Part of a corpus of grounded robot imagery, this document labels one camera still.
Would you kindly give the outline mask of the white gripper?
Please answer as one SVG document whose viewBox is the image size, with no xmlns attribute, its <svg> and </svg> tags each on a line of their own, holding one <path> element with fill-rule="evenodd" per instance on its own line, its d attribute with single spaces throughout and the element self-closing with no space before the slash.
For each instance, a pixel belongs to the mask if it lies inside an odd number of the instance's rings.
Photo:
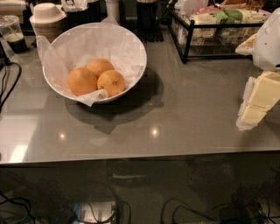
<svg viewBox="0 0 280 224">
<path fill-rule="evenodd" d="M 264 71 L 249 77 L 244 88 L 236 126 L 252 130 L 280 100 L 280 8 L 260 27 L 253 44 L 253 63 Z"/>
</svg>

